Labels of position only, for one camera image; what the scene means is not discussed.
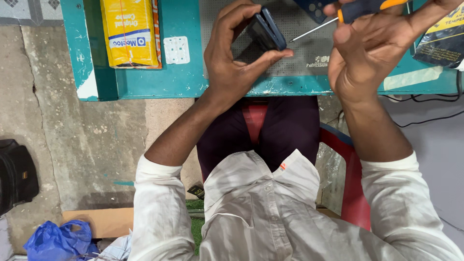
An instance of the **dark trousers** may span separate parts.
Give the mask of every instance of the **dark trousers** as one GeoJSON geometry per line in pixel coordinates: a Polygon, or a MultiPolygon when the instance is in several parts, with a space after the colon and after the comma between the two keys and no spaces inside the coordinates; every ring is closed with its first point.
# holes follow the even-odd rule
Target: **dark trousers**
{"type": "Polygon", "coordinates": [[[319,149],[319,106],[316,96],[269,98],[266,117],[259,134],[259,145],[253,147],[237,102],[217,117],[197,143],[203,179],[232,153],[255,150],[271,172],[295,149],[313,164],[319,149]]]}

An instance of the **teal table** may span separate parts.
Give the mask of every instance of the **teal table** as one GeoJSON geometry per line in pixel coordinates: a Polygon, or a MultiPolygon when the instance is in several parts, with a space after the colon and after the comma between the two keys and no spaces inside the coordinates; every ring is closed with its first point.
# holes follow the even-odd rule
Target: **teal table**
{"type": "MultiPolygon", "coordinates": [[[[161,46],[161,70],[109,67],[99,1],[67,0],[61,4],[80,100],[194,98],[208,87],[203,77],[198,0],[159,0],[161,45],[165,37],[186,36],[190,49],[189,63],[167,65],[161,46]]],[[[410,52],[379,87],[380,94],[455,92],[456,70],[416,61],[410,52]]],[[[322,75],[260,78],[247,96],[331,94],[327,75],[322,75]]]]}

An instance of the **gray perforated mat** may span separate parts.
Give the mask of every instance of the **gray perforated mat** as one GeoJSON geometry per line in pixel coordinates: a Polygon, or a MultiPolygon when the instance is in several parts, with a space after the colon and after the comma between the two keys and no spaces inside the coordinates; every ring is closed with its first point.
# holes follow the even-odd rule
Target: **gray perforated mat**
{"type": "MultiPolygon", "coordinates": [[[[203,52],[208,44],[213,22],[220,9],[232,2],[231,0],[199,0],[201,43],[203,52]]],[[[257,4],[266,6],[271,12],[280,31],[288,42],[318,26],[309,15],[293,0],[255,0],[257,4]]],[[[329,24],[293,43],[288,48],[295,51],[295,56],[283,59],[266,72],[266,76],[302,76],[327,74],[327,62],[332,50],[332,32],[335,23],[329,24]]],[[[252,42],[250,36],[244,32],[232,44],[232,53],[236,60],[246,63],[253,62],[263,52],[252,42]]],[[[203,63],[205,78],[208,78],[203,63]]]]}

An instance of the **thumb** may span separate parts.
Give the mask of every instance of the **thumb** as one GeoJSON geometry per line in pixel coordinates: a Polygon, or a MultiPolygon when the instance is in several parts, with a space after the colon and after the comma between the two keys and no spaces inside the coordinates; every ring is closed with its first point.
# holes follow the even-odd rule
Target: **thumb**
{"type": "Polygon", "coordinates": [[[335,30],[334,47],[337,48],[350,71],[369,68],[361,35],[351,25],[341,24],[335,30]]]}
{"type": "Polygon", "coordinates": [[[273,66],[274,63],[278,62],[280,59],[284,57],[293,57],[294,53],[291,49],[285,49],[283,51],[271,50],[265,52],[261,55],[258,60],[254,61],[253,63],[247,65],[247,71],[251,74],[259,77],[263,74],[269,67],[273,66]]]}

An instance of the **yellow package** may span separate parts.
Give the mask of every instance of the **yellow package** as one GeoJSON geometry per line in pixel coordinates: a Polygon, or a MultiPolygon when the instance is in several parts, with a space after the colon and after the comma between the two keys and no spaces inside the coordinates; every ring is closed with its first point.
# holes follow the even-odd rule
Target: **yellow package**
{"type": "Polygon", "coordinates": [[[100,0],[113,68],[158,66],[151,0],[100,0]]]}

